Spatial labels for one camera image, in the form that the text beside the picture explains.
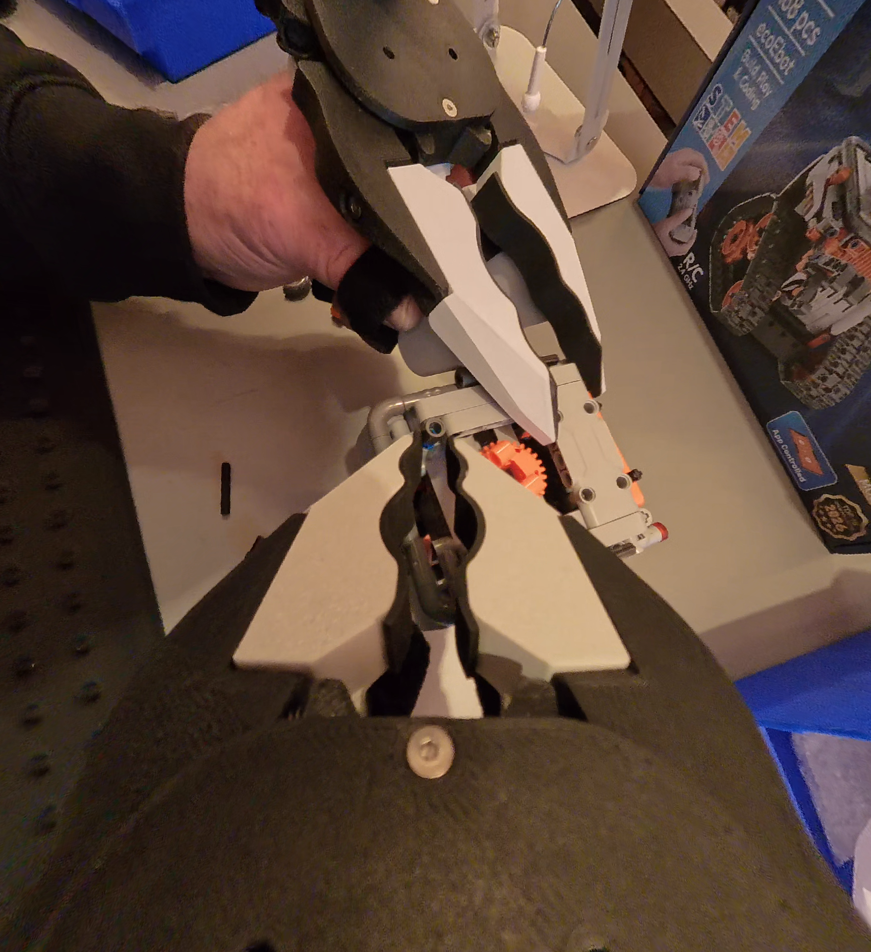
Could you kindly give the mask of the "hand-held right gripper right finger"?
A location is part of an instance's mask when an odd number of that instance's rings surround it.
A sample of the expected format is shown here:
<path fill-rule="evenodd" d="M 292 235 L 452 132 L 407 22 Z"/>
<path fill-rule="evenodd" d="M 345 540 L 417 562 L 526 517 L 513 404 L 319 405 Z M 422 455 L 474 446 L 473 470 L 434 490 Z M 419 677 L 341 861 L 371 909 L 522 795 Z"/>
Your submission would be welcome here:
<path fill-rule="evenodd" d="M 571 518 L 452 440 L 456 515 L 473 513 L 474 539 L 455 582 L 456 646 L 465 673 L 488 659 L 548 682 L 560 674 L 621 671 L 631 655 L 585 569 L 597 542 Z"/>

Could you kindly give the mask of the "person's left hand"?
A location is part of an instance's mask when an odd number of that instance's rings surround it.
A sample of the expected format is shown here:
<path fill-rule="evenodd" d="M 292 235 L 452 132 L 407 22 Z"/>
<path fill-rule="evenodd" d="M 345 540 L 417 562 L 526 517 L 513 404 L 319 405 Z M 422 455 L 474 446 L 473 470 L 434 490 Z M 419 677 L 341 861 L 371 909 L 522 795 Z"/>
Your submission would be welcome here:
<path fill-rule="evenodd" d="M 310 127 L 284 70 L 203 122 L 184 172 L 184 208 L 202 276 L 240 292 L 304 277 L 337 289 L 370 247 L 325 196 Z"/>

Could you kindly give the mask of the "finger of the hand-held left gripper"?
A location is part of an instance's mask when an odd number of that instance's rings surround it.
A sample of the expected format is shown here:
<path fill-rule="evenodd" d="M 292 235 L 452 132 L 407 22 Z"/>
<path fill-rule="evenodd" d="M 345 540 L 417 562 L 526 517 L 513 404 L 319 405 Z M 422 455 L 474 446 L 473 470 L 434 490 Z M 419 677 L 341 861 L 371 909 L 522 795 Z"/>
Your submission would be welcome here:
<path fill-rule="evenodd" d="M 470 200 L 418 164 L 389 170 L 409 217 L 447 285 L 429 326 L 500 408 L 543 445 L 559 435 L 550 370 L 526 338 L 517 304 L 489 270 Z"/>
<path fill-rule="evenodd" d="M 498 151 L 477 180 L 470 206 L 481 230 L 521 274 L 588 393 L 602 396 L 600 330 L 572 230 L 523 145 Z"/>

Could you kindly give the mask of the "grey toy brick model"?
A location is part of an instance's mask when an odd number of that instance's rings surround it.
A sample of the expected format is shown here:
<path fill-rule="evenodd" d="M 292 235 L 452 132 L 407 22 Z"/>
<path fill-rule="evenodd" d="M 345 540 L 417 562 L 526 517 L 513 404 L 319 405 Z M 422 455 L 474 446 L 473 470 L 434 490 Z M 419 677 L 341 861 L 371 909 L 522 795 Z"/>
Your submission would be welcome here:
<path fill-rule="evenodd" d="M 449 385 L 381 401 L 370 410 L 374 454 L 401 437 L 422 438 L 415 528 L 404 547 L 425 624 L 453 623 L 454 577 L 471 546 L 454 528 L 452 445 L 471 447 L 620 558 L 667 539 L 667 529 L 646 508 L 641 471 L 627 464 L 575 365 L 555 354 L 542 361 L 554 385 L 558 424 L 558 440 L 548 446 L 514 422 L 464 368 Z"/>

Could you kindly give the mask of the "blue bin with label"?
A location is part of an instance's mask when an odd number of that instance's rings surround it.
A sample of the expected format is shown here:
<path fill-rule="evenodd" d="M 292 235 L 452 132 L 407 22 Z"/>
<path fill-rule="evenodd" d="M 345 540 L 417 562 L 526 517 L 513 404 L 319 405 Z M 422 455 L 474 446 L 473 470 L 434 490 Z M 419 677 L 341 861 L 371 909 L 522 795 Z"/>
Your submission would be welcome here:
<path fill-rule="evenodd" d="M 71 1 L 70 6 L 174 82 L 275 33 L 253 1 Z"/>

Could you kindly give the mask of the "white stand base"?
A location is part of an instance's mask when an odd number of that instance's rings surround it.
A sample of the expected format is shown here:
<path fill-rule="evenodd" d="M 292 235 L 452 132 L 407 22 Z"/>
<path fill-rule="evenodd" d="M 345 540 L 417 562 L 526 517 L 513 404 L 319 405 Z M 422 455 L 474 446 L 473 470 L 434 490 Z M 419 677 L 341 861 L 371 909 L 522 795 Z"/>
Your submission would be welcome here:
<path fill-rule="evenodd" d="M 501 24 L 499 2 L 458 5 L 488 51 L 504 91 L 546 155 L 569 218 L 629 196 L 636 183 L 635 170 L 605 133 L 605 125 L 632 1 L 606 3 L 584 99 L 571 91 L 546 60 L 541 104 L 531 115 L 522 113 L 521 102 L 537 45 Z"/>

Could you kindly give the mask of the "robot kit box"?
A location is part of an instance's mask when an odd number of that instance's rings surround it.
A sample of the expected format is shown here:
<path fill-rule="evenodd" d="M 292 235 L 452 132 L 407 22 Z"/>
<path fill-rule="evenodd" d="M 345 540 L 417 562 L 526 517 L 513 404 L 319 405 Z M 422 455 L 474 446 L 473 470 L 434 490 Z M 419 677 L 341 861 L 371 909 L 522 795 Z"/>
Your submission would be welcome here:
<path fill-rule="evenodd" d="M 871 553 L 871 1 L 751 2 L 639 206 L 825 548 Z"/>

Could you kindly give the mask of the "person's left forearm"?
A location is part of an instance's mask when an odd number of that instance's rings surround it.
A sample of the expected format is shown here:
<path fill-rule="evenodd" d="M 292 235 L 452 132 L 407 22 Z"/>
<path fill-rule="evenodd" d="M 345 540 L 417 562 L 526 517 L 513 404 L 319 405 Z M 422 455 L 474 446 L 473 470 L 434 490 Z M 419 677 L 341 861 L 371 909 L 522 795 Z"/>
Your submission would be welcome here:
<path fill-rule="evenodd" d="M 112 105 L 0 24 L 0 287 L 246 310 L 256 294 L 206 279 L 191 248 L 184 172 L 205 121 Z"/>

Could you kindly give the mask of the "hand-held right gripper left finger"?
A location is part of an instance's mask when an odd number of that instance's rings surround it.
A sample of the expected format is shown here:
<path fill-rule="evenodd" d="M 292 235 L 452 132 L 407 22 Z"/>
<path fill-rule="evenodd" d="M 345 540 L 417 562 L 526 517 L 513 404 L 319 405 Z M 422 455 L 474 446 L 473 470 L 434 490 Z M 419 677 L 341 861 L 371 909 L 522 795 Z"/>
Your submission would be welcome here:
<path fill-rule="evenodd" d="M 233 663 L 337 680 L 400 671 L 416 630 L 403 542 L 422 442 L 398 439 L 310 506 Z"/>

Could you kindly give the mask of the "blue plastic bin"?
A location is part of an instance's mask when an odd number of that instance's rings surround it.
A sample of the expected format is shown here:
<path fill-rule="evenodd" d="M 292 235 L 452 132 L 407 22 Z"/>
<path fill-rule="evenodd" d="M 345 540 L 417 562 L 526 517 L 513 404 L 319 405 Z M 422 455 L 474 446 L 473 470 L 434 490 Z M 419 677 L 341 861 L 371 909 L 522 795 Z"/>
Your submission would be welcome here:
<path fill-rule="evenodd" d="M 871 629 L 736 682 L 794 810 L 850 891 L 871 819 Z"/>

